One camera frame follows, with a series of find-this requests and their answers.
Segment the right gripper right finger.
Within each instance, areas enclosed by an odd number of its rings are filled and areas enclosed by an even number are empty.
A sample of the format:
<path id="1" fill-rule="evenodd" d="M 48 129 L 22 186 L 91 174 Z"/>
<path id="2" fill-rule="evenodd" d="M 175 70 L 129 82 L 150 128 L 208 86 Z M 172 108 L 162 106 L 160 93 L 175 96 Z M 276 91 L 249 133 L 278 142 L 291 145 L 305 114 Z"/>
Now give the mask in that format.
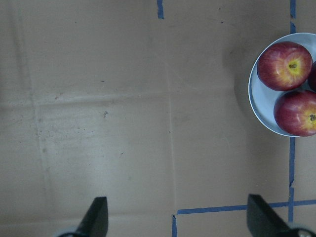
<path id="1" fill-rule="evenodd" d="M 253 237 L 314 237 L 315 232 L 292 227 L 269 206 L 260 195 L 249 194 L 246 223 Z"/>

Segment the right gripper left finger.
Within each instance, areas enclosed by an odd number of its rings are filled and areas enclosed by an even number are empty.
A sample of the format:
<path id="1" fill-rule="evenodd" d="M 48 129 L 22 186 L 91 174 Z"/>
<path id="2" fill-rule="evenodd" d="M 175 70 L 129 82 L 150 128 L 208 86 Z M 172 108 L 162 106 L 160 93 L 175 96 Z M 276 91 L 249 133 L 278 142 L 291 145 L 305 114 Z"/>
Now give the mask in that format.
<path id="1" fill-rule="evenodd" d="M 106 237 L 107 233 L 107 197 L 96 197 L 75 230 L 61 232 L 55 237 Z"/>

